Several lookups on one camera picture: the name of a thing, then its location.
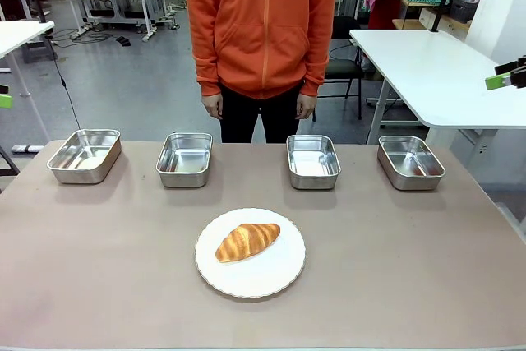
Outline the person's left hand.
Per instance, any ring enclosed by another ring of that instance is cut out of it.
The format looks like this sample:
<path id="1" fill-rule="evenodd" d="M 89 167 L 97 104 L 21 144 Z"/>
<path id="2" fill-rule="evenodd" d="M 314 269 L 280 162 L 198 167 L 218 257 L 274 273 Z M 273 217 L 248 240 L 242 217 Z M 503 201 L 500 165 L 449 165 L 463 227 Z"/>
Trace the person's left hand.
<path id="1" fill-rule="evenodd" d="M 302 120 L 309 118 L 316 109 L 317 97 L 299 94 L 297 98 L 296 119 Z"/>

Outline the person's right hand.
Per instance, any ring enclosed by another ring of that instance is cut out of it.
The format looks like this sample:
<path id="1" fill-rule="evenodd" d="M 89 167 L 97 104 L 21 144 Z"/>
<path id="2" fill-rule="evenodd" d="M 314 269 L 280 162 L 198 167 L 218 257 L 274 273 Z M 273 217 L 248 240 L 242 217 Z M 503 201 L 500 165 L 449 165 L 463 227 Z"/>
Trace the person's right hand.
<path id="1" fill-rule="evenodd" d="M 201 102 L 207 113 L 218 120 L 222 119 L 223 113 L 223 96 L 221 94 L 202 96 Z"/>

